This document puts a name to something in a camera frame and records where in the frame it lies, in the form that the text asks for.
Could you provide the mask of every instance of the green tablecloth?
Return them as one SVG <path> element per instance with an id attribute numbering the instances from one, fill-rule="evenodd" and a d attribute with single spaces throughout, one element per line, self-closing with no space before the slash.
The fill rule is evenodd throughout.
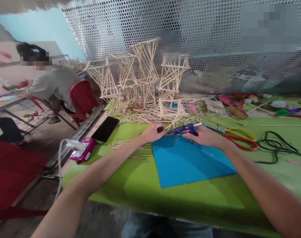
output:
<path id="1" fill-rule="evenodd" d="M 260 127 L 258 125 L 301 124 L 298 118 L 247 118 L 237 121 L 234 118 L 215 119 L 222 124 L 240 127 L 235 122 L 247 124 L 244 129 L 254 133 L 258 139 L 271 130 L 281 135 L 301 152 L 301 127 Z M 96 145 L 90 159 L 69 169 L 63 177 L 63 187 L 90 164 L 112 151 L 109 143 L 138 137 L 147 124 L 122 124 L 116 127 L 112 136 L 103 145 Z M 152 153 L 142 150 L 137 153 Z M 254 160 L 273 159 L 271 152 L 244 151 Z M 160 214 L 167 217 L 196 221 L 224 229 L 247 232 L 266 237 L 279 237 L 275 232 L 255 198 L 239 175 L 214 178 L 185 185 L 161 189 L 153 157 L 145 157 L 150 162 L 130 160 L 112 175 L 95 192 L 90 200 L 114 206 L 126 206 L 137 211 Z M 301 157 L 293 154 L 280 154 L 279 162 L 264 165 L 266 171 L 276 177 L 294 194 L 301 198 L 301 166 L 286 161 L 301 162 Z"/>

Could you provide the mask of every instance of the black phone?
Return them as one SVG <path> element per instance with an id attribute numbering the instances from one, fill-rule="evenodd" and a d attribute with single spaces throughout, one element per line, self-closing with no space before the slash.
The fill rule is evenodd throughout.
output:
<path id="1" fill-rule="evenodd" d="M 94 132 L 91 138 L 100 142 L 106 142 L 117 126 L 118 122 L 119 119 L 108 116 Z"/>

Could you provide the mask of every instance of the hand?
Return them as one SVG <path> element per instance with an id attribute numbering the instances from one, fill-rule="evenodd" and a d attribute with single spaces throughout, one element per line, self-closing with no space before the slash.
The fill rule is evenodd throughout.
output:
<path id="1" fill-rule="evenodd" d="M 162 131 L 160 133 L 157 132 L 158 128 L 164 129 L 166 126 L 160 122 L 155 122 L 149 124 L 146 130 L 141 134 L 140 138 L 145 141 L 145 143 L 151 143 L 156 140 L 159 140 L 161 137 L 163 137 L 165 134 L 167 134 L 168 131 Z"/>
<path id="2" fill-rule="evenodd" d="M 225 137 L 219 135 L 218 133 L 210 130 L 209 128 L 200 125 L 196 127 L 196 133 L 198 136 L 193 134 L 183 134 L 184 138 L 194 140 L 196 143 L 199 143 L 204 146 L 210 147 L 217 147 L 219 149 L 223 148 L 224 146 L 228 146 L 230 141 L 227 140 Z"/>
<path id="3" fill-rule="evenodd" d="M 33 79 L 29 80 L 28 85 L 27 85 L 27 88 L 29 88 L 33 83 L 34 83 L 34 80 L 33 80 Z"/>

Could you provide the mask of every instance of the red chair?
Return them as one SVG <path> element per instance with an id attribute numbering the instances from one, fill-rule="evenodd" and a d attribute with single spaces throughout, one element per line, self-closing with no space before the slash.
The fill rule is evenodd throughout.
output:
<path id="1" fill-rule="evenodd" d="M 39 101 L 38 98 L 31 99 L 31 101 L 32 101 L 37 107 L 39 107 L 42 111 L 44 111 L 44 109 L 39 105 L 39 103 L 37 102 L 37 100 Z"/>
<path id="2" fill-rule="evenodd" d="M 47 211 L 11 205 L 41 173 L 47 160 L 0 141 L 0 220 L 44 216 Z"/>
<path id="3" fill-rule="evenodd" d="M 71 100 L 75 108 L 79 113 L 70 114 L 73 118 L 74 122 L 80 126 L 77 122 L 76 118 L 80 118 L 82 120 L 86 120 L 86 114 L 89 115 L 92 113 L 92 109 L 95 106 L 99 106 L 99 103 L 95 99 L 90 83 L 86 80 L 76 83 L 70 88 L 69 91 Z"/>

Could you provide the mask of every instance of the wire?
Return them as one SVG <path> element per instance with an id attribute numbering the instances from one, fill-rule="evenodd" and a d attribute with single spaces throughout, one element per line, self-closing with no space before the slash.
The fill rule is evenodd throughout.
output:
<path id="1" fill-rule="evenodd" d="M 59 146 L 59 151 L 58 151 L 58 169 L 59 169 L 59 186 L 58 186 L 58 190 L 57 190 L 57 194 L 55 197 L 54 202 L 57 200 L 57 197 L 60 194 L 60 190 L 61 190 L 61 185 L 62 185 L 62 170 L 61 170 L 61 149 L 62 149 L 62 144 L 64 141 L 68 141 L 68 139 L 63 139 L 60 142 L 60 146 Z"/>
<path id="2" fill-rule="evenodd" d="M 268 134 L 270 134 L 270 133 L 274 134 L 276 136 L 276 138 L 279 139 L 280 141 L 269 139 Z M 271 146 L 273 148 L 264 147 L 263 145 L 261 145 L 261 143 L 263 143 L 267 146 Z M 266 131 L 265 138 L 263 140 L 257 141 L 257 144 L 259 145 L 259 147 L 261 147 L 265 150 L 273 151 L 274 152 L 274 161 L 273 162 L 255 161 L 256 163 L 275 164 L 278 162 L 278 153 L 290 153 L 290 154 L 296 154 L 296 155 L 301 156 L 301 153 L 299 153 L 299 151 L 295 147 L 288 144 L 280 135 L 278 135 L 276 132 L 273 132 L 273 131 Z"/>

